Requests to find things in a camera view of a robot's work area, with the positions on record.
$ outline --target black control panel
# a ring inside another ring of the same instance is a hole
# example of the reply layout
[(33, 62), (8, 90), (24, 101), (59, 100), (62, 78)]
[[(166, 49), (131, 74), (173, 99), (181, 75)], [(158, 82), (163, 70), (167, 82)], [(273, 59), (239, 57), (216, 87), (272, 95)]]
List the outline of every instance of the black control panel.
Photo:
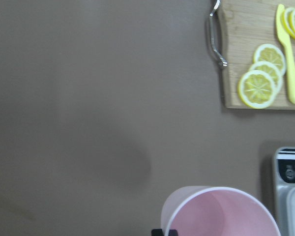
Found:
[(286, 183), (295, 183), (295, 149), (279, 152), (277, 162), (282, 180)]

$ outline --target metal handle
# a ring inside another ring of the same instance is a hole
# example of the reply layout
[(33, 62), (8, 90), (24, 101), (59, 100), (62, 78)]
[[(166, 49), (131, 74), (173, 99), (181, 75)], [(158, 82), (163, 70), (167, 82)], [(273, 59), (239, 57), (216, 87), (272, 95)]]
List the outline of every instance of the metal handle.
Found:
[(215, 55), (219, 59), (219, 63), (218, 63), (219, 66), (223, 69), (228, 65), (228, 63), (227, 63), (226, 59), (218, 52), (218, 50), (217, 50), (217, 48), (215, 46), (215, 42), (214, 42), (214, 25), (213, 25), (213, 16), (214, 16), (217, 8), (219, 7), (220, 3), (221, 3), (221, 0), (216, 0), (216, 3), (214, 5), (214, 7), (213, 7), (213, 10), (210, 13), (209, 25), (210, 25), (211, 46), (212, 46), (212, 49), (213, 49)]

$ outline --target knife handle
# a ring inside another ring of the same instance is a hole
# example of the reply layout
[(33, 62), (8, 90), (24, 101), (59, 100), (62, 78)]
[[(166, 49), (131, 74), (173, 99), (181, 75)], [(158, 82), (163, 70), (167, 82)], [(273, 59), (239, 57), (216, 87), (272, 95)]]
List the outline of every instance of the knife handle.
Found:
[(287, 89), (290, 102), (295, 104), (295, 60), (291, 44), (285, 46)]

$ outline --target kitchen scale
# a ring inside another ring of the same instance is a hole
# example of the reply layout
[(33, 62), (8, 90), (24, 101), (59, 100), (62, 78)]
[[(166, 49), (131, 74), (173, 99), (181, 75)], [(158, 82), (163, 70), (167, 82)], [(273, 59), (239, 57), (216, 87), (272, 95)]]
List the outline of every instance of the kitchen scale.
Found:
[(279, 148), (273, 169), (277, 224), (282, 236), (295, 236), (295, 147)]

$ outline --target black object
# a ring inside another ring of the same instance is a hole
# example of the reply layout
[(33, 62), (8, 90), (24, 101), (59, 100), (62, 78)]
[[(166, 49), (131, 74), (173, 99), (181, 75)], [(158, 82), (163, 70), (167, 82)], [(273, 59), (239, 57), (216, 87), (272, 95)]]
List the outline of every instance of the black object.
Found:
[[(153, 229), (151, 236), (164, 236), (162, 229)], [(178, 236), (177, 230), (169, 230), (168, 236)]]

